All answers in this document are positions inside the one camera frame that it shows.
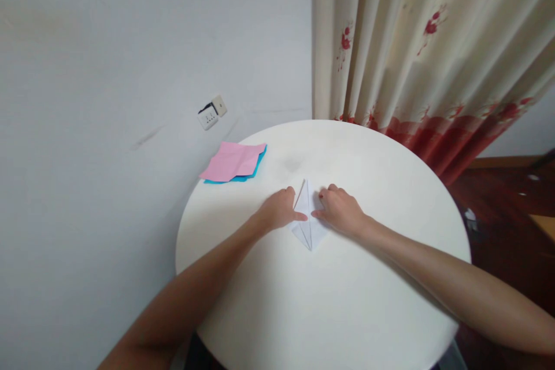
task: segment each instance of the baseboard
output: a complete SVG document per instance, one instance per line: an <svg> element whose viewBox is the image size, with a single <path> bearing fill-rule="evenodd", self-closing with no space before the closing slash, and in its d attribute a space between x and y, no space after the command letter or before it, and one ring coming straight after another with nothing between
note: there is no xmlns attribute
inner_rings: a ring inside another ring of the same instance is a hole
<svg viewBox="0 0 555 370"><path fill-rule="evenodd" d="M480 168L524 168L537 162L543 155L538 156L505 156L496 158L474 159L467 169Z"/></svg>

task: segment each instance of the electrical outlet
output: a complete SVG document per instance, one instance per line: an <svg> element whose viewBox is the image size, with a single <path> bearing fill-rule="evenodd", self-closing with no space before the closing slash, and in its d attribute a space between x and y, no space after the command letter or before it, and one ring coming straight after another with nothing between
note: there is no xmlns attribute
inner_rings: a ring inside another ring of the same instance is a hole
<svg viewBox="0 0 555 370"><path fill-rule="evenodd" d="M204 130L208 130L210 127L216 124L218 121L218 114L215 108L210 105L203 111L197 114L198 121L201 122L201 126Z"/></svg>
<svg viewBox="0 0 555 370"><path fill-rule="evenodd" d="M227 113L227 107L224 104L224 101L221 98L221 95L218 95L215 99L212 100L212 104L214 104L214 108L218 112L218 116L223 116Z"/></svg>

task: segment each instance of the floor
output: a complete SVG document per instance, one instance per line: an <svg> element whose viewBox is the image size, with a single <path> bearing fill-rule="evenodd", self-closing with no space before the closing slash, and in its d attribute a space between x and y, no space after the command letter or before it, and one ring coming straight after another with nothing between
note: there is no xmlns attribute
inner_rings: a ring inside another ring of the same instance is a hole
<svg viewBox="0 0 555 370"><path fill-rule="evenodd" d="M469 169L447 189L461 213L476 214L472 263L555 316L555 243L529 217L555 217L555 169ZM463 325L456 340L469 370L555 369L554 359L503 349Z"/></svg>

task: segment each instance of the folded paper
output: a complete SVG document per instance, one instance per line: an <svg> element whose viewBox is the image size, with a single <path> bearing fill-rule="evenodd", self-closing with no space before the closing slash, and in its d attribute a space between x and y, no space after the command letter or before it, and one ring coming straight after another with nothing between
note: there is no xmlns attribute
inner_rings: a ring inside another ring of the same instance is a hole
<svg viewBox="0 0 555 370"><path fill-rule="evenodd" d="M199 176L214 182L229 182L235 176L249 176L258 165L258 156L266 144L256 146L222 142L218 153L210 159L207 169Z"/></svg>
<svg viewBox="0 0 555 370"><path fill-rule="evenodd" d="M268 146L266 146L266 148L264 148L264 151L258 155L258 162L256 163L256 167L254 168L254 172L252 173L252 175L234 176L229 182L245 182L247 179L255 177L256 173L258 172L258 167L260 166L260 162L262 162L262 158L266 154L267 149L268 149ZM211 181L209 179L205 179L204 183L220 184L220 183L226 183L226 182L217 182L217 181Z"/></svg>
<svg viewBox="0 0 555 370"><path fill-rule="evenodd" d="M310 181L305 179L295 204L295 211L306 215L308 221L293 221L289 227L295 237L310 251L314 250L328 234L328 230L331 230L325 221L311 215L314 210L321 209L324 209L324 206L320 202L318 192L314 190Z"/></svg>

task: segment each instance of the red floral curtain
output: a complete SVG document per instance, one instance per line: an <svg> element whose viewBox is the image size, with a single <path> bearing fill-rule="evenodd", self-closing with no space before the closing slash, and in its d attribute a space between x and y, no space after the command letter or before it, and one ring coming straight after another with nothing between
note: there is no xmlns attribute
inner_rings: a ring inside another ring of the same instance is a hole
<svg viewBox="0 0 555 370"><path fill-rule="evenodd" d="M555 84L553 0L316 0L314 115L449 184Z"/></svg>

